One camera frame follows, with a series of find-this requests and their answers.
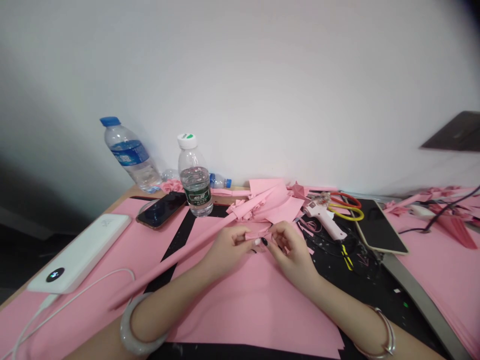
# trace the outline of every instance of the green bottle label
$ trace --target green bottle label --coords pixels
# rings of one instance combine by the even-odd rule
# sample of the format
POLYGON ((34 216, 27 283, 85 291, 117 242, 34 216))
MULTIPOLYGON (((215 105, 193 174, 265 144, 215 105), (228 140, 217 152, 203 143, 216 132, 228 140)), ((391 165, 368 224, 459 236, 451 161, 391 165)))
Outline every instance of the green bottle label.
POLYGON ((185 189, 185 195, 188 203, 195 206, 204 205, 208 203, 212 198, 210 186, 206 186, 200 190, 195 191, 185 189))

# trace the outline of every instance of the blue bottle cap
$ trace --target blue bottle cap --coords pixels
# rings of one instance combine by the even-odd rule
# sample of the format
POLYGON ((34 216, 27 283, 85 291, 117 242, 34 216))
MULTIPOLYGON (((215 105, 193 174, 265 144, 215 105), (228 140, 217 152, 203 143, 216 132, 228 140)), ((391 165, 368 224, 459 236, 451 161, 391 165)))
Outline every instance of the blue bottle cap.
POLYGON ((101 124, 104 127, 120 125, 120 120, 116 116, 107 116, 100 119, 101 124))

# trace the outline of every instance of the plastic water bottle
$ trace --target plastic water bottle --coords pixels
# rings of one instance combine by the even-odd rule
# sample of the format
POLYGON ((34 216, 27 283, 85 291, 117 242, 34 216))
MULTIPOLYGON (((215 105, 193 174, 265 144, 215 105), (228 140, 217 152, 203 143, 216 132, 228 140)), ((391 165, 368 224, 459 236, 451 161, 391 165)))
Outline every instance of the plastic water bottle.
POLYGON ((161 174, 161 180, 166 182, 167 180, 180 180, 180 174, 177 169, 167 169, 161 174))
POLYGON ((206 217, 214 208, 207 163, 197 147, 195 135, 183 133, 177 136, 177 140, 181 149, 178 172, 190 211, 198 218, 206 217))
POLYGON ((122 126, 118 117, 102 117, 105 144, 138 187, 146 193, 160 190, 162 179, 137 135, 122 126))
POLYGON ((230 189, 232 187, 232 179, 226 179, 215 173, 210 173, 210 187, 212 189, 230 189))

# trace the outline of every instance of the hand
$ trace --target hand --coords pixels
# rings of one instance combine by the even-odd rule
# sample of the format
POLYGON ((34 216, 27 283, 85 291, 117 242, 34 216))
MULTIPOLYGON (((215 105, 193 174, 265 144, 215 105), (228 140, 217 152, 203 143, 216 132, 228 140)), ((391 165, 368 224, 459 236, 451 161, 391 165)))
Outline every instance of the hand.
POLYGON ((308 297, 309 290, 315 286, 315 280, 320 276, 310 257, 307 243, 286 221, 273 225, 269 231, 281 249, 273 243, 268 243, 267 249, 286 278, 308 297))
POLYGON ((245 233, 249 231, 246 226, 224 227, 220 230, 210 250, 199 263, 212 281, 230 272, 244 254, 260 243, 260 239, 257 239, 257 243, 253 239, 245 241, 245 233))

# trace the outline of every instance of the power bank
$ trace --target power bank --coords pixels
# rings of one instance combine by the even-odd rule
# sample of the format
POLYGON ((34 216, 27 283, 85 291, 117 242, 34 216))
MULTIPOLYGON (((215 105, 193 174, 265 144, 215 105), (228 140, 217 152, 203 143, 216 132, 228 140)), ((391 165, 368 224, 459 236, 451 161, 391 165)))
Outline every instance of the power bank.
POLYGON ((73 292, 131 221, 128 215, 101 215, 28 284, 27 290, 50 294, 73 292))

